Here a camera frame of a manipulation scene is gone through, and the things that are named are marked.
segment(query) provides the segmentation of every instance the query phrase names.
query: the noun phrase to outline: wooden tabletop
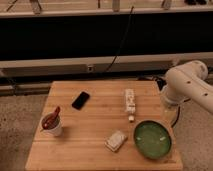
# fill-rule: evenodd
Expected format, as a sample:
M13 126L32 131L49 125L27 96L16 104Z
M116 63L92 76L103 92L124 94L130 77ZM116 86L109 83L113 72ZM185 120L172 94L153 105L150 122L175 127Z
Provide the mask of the wooden tabletop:
M134 89L135 122L125 113L124 90ZM85 91L90 99L79 111L71 107ZM182 170L181 158L171 127L163 119L159 90L152 81L66 81L54 82L42 115L61 107L63 133L60 137L40 132L39 124L26 164L27 171L86 170ZM172 150L161 160L149 160L134 144L136 124L143 120L162 123L172 137ZM117 153L106 146L106 139L121 130L128 140Z

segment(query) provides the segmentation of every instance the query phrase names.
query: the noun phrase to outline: black smartphone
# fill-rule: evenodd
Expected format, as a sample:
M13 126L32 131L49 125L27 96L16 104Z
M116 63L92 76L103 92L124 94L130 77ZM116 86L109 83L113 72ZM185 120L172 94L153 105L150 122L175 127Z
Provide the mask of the black smartphone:
M81 92L81 94L75 99L75 101L72 103L72 107L75 109L80 110L85 102L89 99L90 95L86 92Z

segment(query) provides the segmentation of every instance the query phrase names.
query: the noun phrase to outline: green bowl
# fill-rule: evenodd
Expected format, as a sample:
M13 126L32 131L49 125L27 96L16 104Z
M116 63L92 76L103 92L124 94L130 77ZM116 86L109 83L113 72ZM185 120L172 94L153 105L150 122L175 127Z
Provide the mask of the green bowl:
M159 159L169 153L172 140L167 129L155 121L143 121L134 131L137 149L145 157Z

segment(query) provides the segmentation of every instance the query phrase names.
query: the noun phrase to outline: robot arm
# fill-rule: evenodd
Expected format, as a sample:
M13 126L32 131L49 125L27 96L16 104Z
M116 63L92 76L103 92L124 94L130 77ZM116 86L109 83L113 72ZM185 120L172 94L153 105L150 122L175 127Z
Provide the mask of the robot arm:
M203 81L207 76L207 66L201 61L171 68L166 73L167 85L161 91L164 104L179 105L190 98L213 114L213 87Z

